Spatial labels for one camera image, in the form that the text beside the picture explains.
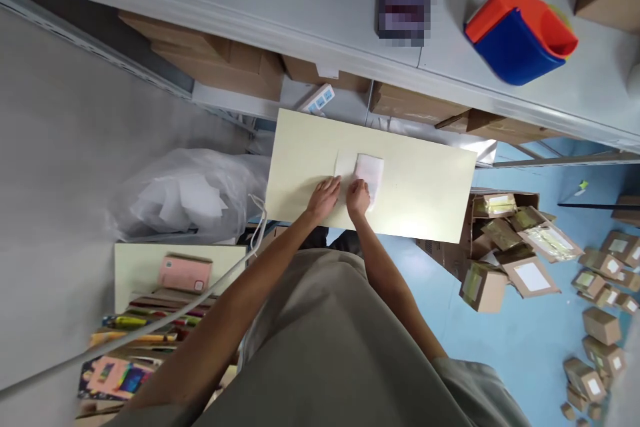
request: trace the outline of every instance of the white plastic bag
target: white plastic bag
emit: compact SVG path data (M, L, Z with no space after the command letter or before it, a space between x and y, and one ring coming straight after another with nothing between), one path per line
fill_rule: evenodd
M124 242L212 244L236 238L259 214L270 157L177 149L127 180L108 205L110 230Z

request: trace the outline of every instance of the hand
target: hand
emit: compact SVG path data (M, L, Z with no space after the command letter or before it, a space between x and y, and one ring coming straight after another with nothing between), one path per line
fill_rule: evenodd
M354 181L347 190L347 211L351 220L364 217L370 203L369 184L362 179Z
M340 194L340 180L342 177L329 177L318 183L309 199L306 212L309 213L314 222L319 224L329 216Z

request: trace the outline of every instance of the gray shirt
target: gray shirt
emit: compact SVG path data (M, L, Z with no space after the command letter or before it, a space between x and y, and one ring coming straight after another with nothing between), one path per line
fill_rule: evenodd
M124 412L110 427L528 426L495 371L426 357L367 282L363 260L298 252L241 346L241 369L204 411Z

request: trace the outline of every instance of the blue floor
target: blue floor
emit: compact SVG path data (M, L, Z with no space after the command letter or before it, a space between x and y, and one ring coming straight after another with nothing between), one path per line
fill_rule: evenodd
M566 139L549 141L564 154L585 153L593 144ZM508 145L500 145L497 161L526 159ZM621 192L634 193L635 175L626 166L542 167L476 171L475 187L540 193L540 210L556 215L557 225L581 247L599 248L609 230L638 235L638 229L611 219L610 211L558 207L567 196L583 203L611 202ZM587 180L584 195L573 197ZM333 230L329 241L340 231ZM522 299L509 288L499 314L479 314L458 295L460 282L422 252L412 239L381 236L383 245L405 276L421 313L452 358L488 364L496 369L532 426L564 426L560 412L566 402L562 363L570 356L587 361L582 349L585 331L582 311L590 306L577 297L571 280L576 261L549 265L561 294ZM621 314L623 329L631 316Z

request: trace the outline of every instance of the person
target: person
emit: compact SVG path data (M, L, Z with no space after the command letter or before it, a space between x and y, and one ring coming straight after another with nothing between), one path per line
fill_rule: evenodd
M327 248L340 184L318 184L110 427L529 425L492 368L447 357L367 222L363 180L347 189L355 232Z

